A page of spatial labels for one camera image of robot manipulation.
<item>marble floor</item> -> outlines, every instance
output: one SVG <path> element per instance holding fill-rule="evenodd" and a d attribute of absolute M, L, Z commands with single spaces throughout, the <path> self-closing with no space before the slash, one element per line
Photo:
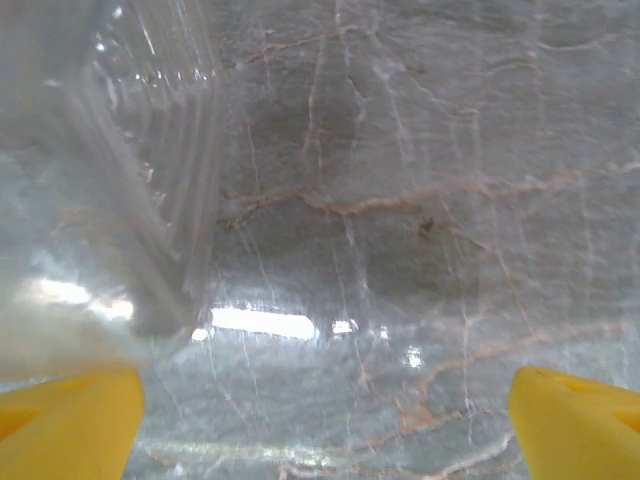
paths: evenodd
<path fill-rule="evenodd" d="M 640 389 L 640 3 L 203 4 L 212 316 L 125 478 L 526 479 L 519 366 Z"/>

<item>marble surface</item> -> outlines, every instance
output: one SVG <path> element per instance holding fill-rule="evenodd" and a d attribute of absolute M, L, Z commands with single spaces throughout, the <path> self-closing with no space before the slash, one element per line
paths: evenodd
<path fill-rule="evenodd" d="M 640 389 L 637 1 L 204 4 L 213 315 L 125 478 L 525 479 L 519 366 Z"/>

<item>polished floor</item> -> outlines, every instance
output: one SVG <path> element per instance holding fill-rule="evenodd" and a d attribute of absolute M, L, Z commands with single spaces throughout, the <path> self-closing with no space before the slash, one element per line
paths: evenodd
<path fill-rule="evenodd" d="M 640 4 L 205 2 L 213 313 L 125 478 L 526 479 L 535 364 L 640 389 Z"/>

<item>transparent plastic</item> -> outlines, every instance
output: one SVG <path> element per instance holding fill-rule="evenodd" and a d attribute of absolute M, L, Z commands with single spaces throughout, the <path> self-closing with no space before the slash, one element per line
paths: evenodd
<path fill-rule="evenodd" d="M 0 65 L 0 379 L 174 351 L 217 194 L 199 2 L 1 0 Z"/>

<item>yellow plastic piece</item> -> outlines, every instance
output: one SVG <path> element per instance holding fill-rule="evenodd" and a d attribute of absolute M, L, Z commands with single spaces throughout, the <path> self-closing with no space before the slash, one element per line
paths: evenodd
<path fill-rule="evenodd" d="M 128 367 L 2 394 L 0 480 L 119 479 L 143 412 Z"/>
<path fill-rule="evenodd" d="M 508 409 L 533 480 L 640 479 L 640 394 L 524 367 Z"/>

